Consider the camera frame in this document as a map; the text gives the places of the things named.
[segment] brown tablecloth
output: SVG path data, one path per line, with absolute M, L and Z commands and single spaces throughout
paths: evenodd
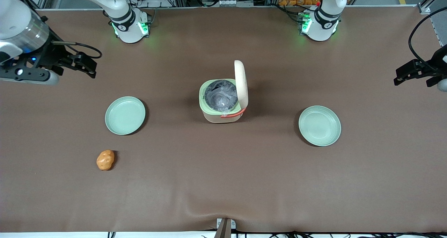
M 205 230 L 218 217 L 252 232 L 447 230 L 447 94 L 393 85 L 413 58 L 416 7 L 347 8 L 327 42 L 299 36 L 275 8 L 161 10 L 132 45 L 101 12 L 42 14 L 104 57 L 96 79 L 66 70 L 57 86 L 1 82 L 1 231 Z M 439 48 L 429 22 L 414 46 L 425 59 Z M 235 59 L 247 111 L 208 123 L 199 87 L 232 78 Z M 121 96 L 148 108 L 130 136 L 104 123 Z M 297 128 L 316 104 L 342 122 L 329 147 Z M 105 149 L 118 154 L 112 171 L 95 164 Z

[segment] green led light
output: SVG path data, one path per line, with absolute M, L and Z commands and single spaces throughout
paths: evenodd
M 115 25 L 112 23 L 113 30 L 115 30 L 116 36 L 118 36 L 118 31 L 116 31 Z
M 306 23 L 303 24 L 303 33 L 307 33 L 309 31 L 310 25 L 312 24 L 312 19 L 308 19 Z
M 147 25 L 145 23 L 138 23 L 138 26 L 143 34 L 147 34 Z

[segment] brown table surface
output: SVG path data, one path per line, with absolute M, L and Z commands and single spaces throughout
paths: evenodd
M 299 36 L 276 8 L 161 10 L 133 45 L 99 11 L 42 14 L 104 57 L 96 79 L 66 70 L 56 86 L 1 82 L 1 231 L 205 230 L 218 217 L 252 232 L 447 230 L 447 94 L 422 79 L 393 85 L 413 59 L 416 7 L 347 8 L 327 42 Z M 430 22 L 414 46 L 425 59 L 439 48 Z M 249 106 L 211 124 L 199 87 L 232 78 L 235 59 Z M 104 123 L 121 96 L 148 107 L 131 136 Z M 297 128 L 316 104 L 342 122 L 329 147 Z M 95 163 L 105 149 L 118 153 L 107 172 Z

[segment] red handle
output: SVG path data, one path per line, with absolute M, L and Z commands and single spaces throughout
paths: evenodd
M 242 114 L 244 113 L 244 111 L 245 111 L 246 109 L 247 109 L 247 108 L 244 108 L 244 109 L 242 109 L 241 111 L 239 111 L 239 112 L 236 113 L 236 114 L 231 114 L 231 115 L 226 115 L 226 116 L 222 115 L 222 116 L 220 116 L 220 118 L 231 118 L 231 117 L 237 117 L 237 116 L 240 116 L 240 115 L 242 115 Z

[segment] light green plate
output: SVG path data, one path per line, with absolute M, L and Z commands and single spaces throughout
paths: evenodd
M 138 130 L 146 117 L 146 109 L 138 98 L 116 99 L 105 112 L 105 125 L 115 134 L 127 135 Z
M 298 126 L 303 137 L 317 146 L 335 143 L 342 132 L 342 124 L 337 115 L 324 106 L 305 109 L 300 115 Z

